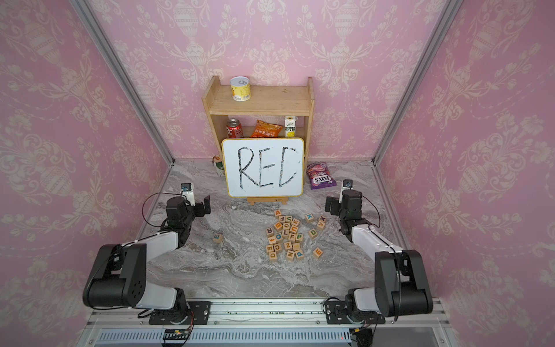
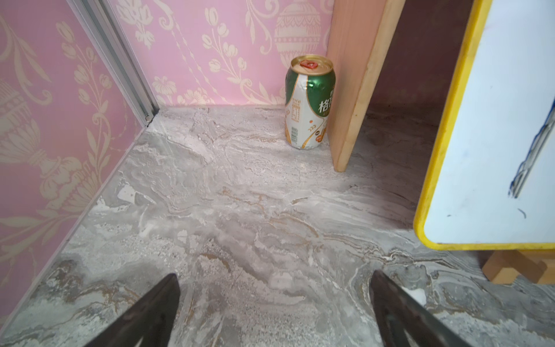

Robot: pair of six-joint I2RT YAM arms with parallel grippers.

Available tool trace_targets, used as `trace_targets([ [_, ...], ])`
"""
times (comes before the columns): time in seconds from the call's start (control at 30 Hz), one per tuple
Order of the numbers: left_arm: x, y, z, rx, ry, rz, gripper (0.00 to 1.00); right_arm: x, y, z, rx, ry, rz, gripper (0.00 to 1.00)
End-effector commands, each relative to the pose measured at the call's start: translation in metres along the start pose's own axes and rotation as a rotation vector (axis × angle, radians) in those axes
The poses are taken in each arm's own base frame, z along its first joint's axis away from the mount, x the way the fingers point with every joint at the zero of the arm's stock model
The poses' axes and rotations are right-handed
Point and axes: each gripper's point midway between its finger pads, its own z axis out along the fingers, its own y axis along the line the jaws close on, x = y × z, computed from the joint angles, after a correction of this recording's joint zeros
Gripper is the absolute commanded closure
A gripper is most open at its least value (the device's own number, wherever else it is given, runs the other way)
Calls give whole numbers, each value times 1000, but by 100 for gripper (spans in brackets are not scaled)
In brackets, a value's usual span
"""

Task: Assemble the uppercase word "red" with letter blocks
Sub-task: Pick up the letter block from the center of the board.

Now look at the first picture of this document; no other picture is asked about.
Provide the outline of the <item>green E letter block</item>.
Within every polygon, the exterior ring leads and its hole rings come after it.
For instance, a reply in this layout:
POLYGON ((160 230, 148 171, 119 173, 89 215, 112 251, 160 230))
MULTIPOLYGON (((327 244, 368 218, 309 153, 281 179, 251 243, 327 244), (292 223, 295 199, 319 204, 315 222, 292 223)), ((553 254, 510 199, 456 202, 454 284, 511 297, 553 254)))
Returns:
POLYGON ((220 233, 216 233, 213 235, 212 240, 216 243, 216 244, 220 244, 223 242, 223 235, 220 233))

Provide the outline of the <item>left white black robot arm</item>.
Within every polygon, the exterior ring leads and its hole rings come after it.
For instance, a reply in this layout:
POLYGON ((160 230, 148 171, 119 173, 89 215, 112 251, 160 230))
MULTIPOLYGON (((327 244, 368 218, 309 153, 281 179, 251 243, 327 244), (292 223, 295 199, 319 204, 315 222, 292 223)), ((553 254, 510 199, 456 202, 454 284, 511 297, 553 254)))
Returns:
POLYGON ((181 289, 147 281, 147 264, 182 248, 196 218, 211 213, 210 197, 192 204, 176 195, 166 204, 166 220, 160 231, 126 244, 105 244, 99 250, 82 292, 85 306, 100 309, 137 308, 186 311, 181 289))

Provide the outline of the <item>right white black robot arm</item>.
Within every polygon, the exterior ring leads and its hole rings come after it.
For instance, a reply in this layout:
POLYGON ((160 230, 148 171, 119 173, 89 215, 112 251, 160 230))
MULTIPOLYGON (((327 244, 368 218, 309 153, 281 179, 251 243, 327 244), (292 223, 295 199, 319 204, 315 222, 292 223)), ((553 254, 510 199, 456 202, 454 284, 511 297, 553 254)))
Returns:
POLYGON ((346 316, 354 322, 383 324, 385 318, 432 313, 434 300, 422 255, 392 243, 377 224, 363 218, 363 198, 349 190, 342 198, 325 201, 325 211, 339 218, 341 234, 374 259, 374 286, 348 290, 346 316))

